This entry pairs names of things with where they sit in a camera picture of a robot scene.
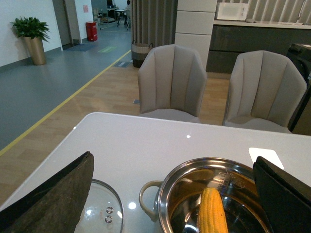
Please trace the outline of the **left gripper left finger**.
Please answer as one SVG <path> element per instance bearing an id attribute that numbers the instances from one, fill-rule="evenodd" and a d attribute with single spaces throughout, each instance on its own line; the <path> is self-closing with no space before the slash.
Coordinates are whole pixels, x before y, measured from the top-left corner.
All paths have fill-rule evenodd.
<path id="1" fill-rule="evenodd" d="M 72 233 L 80 220 L 94 171 L 85 152 L 0 213 L 2 233 Z"/>

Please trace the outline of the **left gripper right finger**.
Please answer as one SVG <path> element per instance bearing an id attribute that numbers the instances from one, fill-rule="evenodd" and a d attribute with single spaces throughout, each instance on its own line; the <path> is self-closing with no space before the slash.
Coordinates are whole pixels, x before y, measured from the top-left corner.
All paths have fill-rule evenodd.
<path id="1" fill-rule="evenodd" d="M 255 184 L 274 233 L 311 231 L 311 187 L 262 156 L 253 164 Z"/>

